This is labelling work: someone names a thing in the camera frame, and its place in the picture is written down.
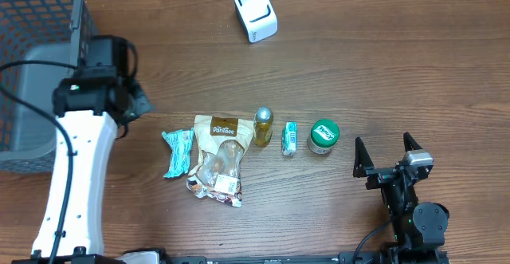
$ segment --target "brown label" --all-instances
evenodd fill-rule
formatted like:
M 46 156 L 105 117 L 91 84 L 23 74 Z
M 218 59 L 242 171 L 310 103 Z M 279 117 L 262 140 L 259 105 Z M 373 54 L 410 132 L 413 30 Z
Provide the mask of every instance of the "brown label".
M 213 117 L 210 121 L 210 134 L 212 136 L 237 136 L 239 119 Z

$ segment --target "round container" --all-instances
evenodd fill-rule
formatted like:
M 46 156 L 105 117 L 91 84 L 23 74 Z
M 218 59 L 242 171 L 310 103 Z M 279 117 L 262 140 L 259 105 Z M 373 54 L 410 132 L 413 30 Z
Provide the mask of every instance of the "round container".
M 310 131 L 306 140 L 310 150 L 316 154 L 326 154 L 340 137 L 340 129 L 333 120 L 319 120 Z
M 253 142 L 266 146 L 273 135 L 273 112 L 268 107 L 260 107 L 253 119 Z

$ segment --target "green lid jar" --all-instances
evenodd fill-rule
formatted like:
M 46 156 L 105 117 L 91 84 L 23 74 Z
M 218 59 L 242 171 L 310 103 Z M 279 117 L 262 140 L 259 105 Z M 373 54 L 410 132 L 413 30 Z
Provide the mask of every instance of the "green lid jar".
M 340 129 L 333 120 L 319 120 L 310 131 L 307 144 L 310 150 L 317 154 L 326 154 L 331 151 L 340 137 Z

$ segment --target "gray plastic basket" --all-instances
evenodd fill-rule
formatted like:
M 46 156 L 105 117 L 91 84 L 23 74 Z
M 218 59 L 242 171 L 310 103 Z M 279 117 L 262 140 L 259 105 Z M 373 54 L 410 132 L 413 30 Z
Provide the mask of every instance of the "gray plastic basket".
M 97 28 L 83 0 L 0 0 L 0 64 L 19 60 L 84 63 Z M 52 112 L 51 95 L 70 69 L 23 65 L 0 74 L 5 88 Z M 0 96 L 0 170 L 52 171 L 55 128 Z

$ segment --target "white plastic box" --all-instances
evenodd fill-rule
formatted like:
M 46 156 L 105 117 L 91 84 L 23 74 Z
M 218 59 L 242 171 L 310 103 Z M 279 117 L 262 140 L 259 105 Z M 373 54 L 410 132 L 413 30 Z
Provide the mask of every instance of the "white plastic box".
M 252 43 L 273 36 L 278 20 L 269 0 L 234 0 L 236 13 Z

